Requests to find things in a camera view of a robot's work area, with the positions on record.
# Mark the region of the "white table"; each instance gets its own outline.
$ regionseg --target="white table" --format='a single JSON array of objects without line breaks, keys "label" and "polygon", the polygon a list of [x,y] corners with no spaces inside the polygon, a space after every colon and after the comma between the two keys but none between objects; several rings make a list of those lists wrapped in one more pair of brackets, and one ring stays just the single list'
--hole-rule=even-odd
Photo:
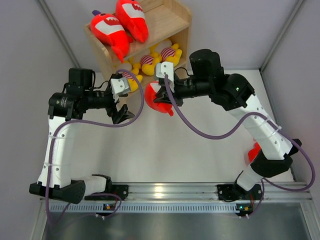
[{"label": "white table", "polygon": [[[265,110],[272,115],[268,97],[258,70],[229,70],[252,84]],[[103,81],[97,74],[96,85]],[[128,101],[136,113],[139,93]],[[237,122],[208,97],[184,101],[181,111],[201,131],[221,135]],[[84,119],[112,123],[105,110],[90,110]],[[73,178],[104,174],[114,182],[232,182],[248,164],[253,137],[244,127],[223,140],[208,140],[196,135],[174,113],[152,110],[146,104],[133,124],[123,128],[82,125],[72,154]],[[292,182],[291,171],[272,180]]]}]

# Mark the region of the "yellow plush toy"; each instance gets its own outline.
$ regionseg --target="yellow plush toy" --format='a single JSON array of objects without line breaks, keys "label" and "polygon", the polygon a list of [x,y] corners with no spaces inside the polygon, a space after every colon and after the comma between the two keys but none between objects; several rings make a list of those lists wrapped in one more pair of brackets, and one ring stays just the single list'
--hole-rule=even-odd
[{"label": "yellow plush toy", "polygon": [[156,45],[150,47],[151,54],[158,54],[160,61],[170,62],[176,67],[180,61],[182,50],[179,49],[179,44],[172,45],[170,39],[165,39]]},{"label": "yellow plush toy", "polygon": [[155,73],[155,67],[160,63],[160,56],[155,52],[151,53],[150,49],[146,49],[137,55],[129,58],[130,63],[133,66],[133,70],[138,71],[139,69],[148,76],[153,76]]},{"label": "yellow plush toy", "polygon": [[[130,64],[130,62],[128,61],[124,61],[124,63],[120,64],[120,65],[117,65],[115,67],[116,70],[119,70],[119,69],[125,69],[125,70],[128,70],[128,71],[131,71],[135,76],[136,78],[138,79],[138,81],[141,83],[142,81],[142,76],[139,75],[139,69],[138,68],[132,68],[132,65]],[[129,85],[130,85],[130,89],[131,89],[131,92],[134,92],[136,91],[139,86],[137,84],[137,82],[126,72],[121,72],[122,76],[124,76],[125,78],[128,79],[128,82],[129,82]]]}]

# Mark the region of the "white wall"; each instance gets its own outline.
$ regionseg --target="white wall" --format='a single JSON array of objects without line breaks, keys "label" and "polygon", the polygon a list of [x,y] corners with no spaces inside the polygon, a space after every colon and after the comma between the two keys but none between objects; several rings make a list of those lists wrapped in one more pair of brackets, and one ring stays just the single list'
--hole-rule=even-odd
[{"label": "white wall", "polygon": [[29,239],[45,157],[48,99],[71,62],[34,0],[0,1],[0,239]]},{"label": "white wall", "polygon": [[[228,69],[258,69],[297,0],[181,0],[193,12],[190,50],[210,48]],[[98,69],[81,26],[116,0],[46,0],[82,67]]]},{"label": "white wall", "polygon": [[[320,212],[320,1],[308,0],[267,66],[264,77],[280,124],[312,158],[318,173],[312,194]],[[301,155],[294,162],[297,177],[310,180]]]}]

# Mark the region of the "plush toy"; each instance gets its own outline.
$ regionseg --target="plush toy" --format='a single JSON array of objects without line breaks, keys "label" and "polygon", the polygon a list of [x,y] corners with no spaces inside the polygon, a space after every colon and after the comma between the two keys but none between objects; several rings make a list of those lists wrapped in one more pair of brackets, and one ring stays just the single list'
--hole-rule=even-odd
[{"label": "plush toy", "polygon": [[182,50],[179,49],[179,44],[172,45],[170,39],[165,39],[156,45],[150,47],[151,53],[157,53],[160,56],[160,61],[173,63],[176,67],[180,61]]},{"label": "plush toy", "polygon": [[161,62],[161,59],[156,52],[150,53],[150,49],[145,49],[141,53],[130,57],[129,61],[133,69],[141,69],[144,74],[153,76],[156,65]]},{"label": "plush toy", "polygon": [[103,44],[108,44],[115,55],[124,62],[124,57],[129,52],[129,43],[133,39],[127,35],[119,20],[112,14],[93,12],[93,19],[90,23],[90,30]]},{"label": "plush toy", "polygon": [[[139,69],[138,68],[132,69],[132,65],[128,61],[124,61],[124,63],[117,65],[115,67],[115,69],[116,70],[125,69],[128,71],[131,71],[136,76],[136,78],[138,79],[138,81],[140,83],[142,81],[143,77],[141,75],[139,75]],[[120,73],[122,74],[123,77],[127,78],[129,85],[130,85],[131,92],[134,92],[139,88],[137,82],[130,76],[130,74],[128,74],[126,72],[120,72]]]},{"label": "plush toy", "polygon": [[147,41],[149,36],[148,26],[145,14],[137,1],[118,0],[115,5],[115,15],[135,40],[140,43]]},{"label": "plush toy", "polygon": [[156,99],[156,93],[159,91],[159,89],[160,86],[157,81],[149,83],[145,87],[144,100],[150,108],[163,114],[169,114],[172,117],[174,115],[174,111],[172,111],[171,104],[154,102],[154,100]]}]

